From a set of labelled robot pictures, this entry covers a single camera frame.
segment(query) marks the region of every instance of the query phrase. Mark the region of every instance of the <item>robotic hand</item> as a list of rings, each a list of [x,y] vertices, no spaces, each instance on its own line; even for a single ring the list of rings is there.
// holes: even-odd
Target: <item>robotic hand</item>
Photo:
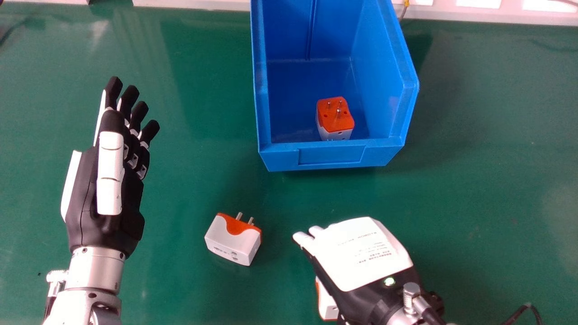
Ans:
[[[446,324],[441,298],[423,289],[405,248],[381,224],[362,217],[297,232],[317,275],[324,320],[349,325]]]
[[[124,261],[145,227],[139,211],[143,179],[150,141],[160,129],[155,120],[140,129],[149,108],[142,101],[135,105],[135,86],[128,86],[117,104],[122,87],[119,78],[110,78],[93,146],[72,153],[61,202],[72,257],[68,270],[46,276],[44,325],[121,324],[117,295]]]

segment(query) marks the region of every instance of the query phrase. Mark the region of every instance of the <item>green table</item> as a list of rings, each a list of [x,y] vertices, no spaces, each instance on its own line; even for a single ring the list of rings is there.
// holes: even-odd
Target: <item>green table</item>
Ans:
[[[532,301],[578,319],[578,29],[404,21],[421,80],[384,168],[268,173],[257,154],[248,13],[0,7],[0,324],[39,324],[69,262],[60,196],[111,75],[161,123],[125,266],[125,324],[323,324],[291,234],[370,215],[406,245],[446,320]],[[217,212],[264,232],[250,268],[211,254]],[[534,324],[524,315],[519,324]]]

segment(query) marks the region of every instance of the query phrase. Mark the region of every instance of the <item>blue container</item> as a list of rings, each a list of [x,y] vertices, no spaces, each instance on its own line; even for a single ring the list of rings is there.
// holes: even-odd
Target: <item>blue container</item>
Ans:
[[[269,171],[384,166],[419,88],[390,0],[252,0],[259,154]],[[317,100],[344,96],[350,140],[321,141]]]

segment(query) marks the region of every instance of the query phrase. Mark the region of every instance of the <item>bin bottom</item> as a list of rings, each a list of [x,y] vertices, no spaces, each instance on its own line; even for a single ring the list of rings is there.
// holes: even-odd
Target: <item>bin bottom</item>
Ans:
[[[267,62],[271,141],[321,141],[315,122],[317,101],[345,97],[355,120],[351,139],[369,137],[351,60],[275,60]]]

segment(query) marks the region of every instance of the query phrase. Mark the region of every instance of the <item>metal knob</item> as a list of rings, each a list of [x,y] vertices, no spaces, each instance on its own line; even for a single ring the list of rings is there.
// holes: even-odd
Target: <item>metal knob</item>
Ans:
[[[403,311],[408,315],[417,314],[413,308],[413,299],[421,294],[420,286],[415,282],[407,282],[403,285]]]

